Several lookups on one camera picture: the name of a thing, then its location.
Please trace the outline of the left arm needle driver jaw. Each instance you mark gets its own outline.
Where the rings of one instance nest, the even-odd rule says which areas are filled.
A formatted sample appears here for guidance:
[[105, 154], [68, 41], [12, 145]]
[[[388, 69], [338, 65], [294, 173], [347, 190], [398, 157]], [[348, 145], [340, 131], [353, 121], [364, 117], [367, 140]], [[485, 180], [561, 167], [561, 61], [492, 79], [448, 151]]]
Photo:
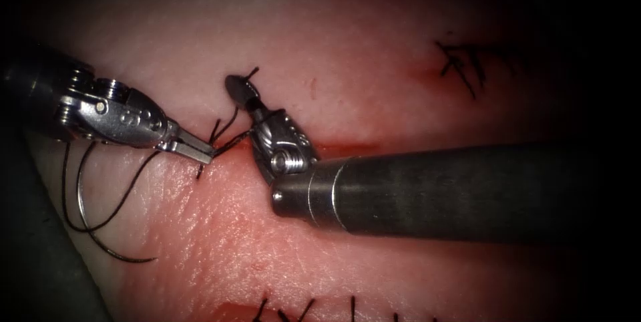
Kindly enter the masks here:
[[214, 153], [213, 147], [202, 140], [161, 142], [157, 145], [157, 149], [177, 154], [201, 164], [211, 163]]
[[214, 148], [207, 141], [179, 128], [176, 132], [175, 153], [182, 156], [213, 156]]

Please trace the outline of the right arm needle driver jaw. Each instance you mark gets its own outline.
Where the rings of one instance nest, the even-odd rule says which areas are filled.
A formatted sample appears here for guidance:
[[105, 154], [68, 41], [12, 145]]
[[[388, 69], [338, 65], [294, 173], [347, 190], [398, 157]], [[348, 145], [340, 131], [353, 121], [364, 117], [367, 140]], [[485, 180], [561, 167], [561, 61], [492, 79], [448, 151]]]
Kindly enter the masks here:
[[268, 108], [261, 100], [260, 93], [249, 77], [228, 75], [224, 85], [230, 98], [237, 107], [248, 113], [266, 112]]

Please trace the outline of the left arm needle driver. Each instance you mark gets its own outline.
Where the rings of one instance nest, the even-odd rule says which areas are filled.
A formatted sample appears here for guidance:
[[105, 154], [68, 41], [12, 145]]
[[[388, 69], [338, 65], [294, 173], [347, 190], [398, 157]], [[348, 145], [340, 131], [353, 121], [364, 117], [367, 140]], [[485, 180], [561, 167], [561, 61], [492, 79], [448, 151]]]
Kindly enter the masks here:
[[176, 140], [178, 125], [147, 94], [115, 79], [95, 78], [82, 67], [64, 79], [56, 120], [70, 138], [163, 150]]

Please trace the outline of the right arm needle driver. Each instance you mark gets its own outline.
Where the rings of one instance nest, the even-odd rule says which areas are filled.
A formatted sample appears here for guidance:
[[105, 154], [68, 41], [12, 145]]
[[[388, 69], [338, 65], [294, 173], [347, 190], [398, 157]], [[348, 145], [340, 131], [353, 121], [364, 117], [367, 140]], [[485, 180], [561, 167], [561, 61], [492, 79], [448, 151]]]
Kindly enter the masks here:
[[316, 148], [286, 110], [259, 108], [250, 117], [254, 161], [268, 185], [279, 176], [305, 172], [318, 161]]

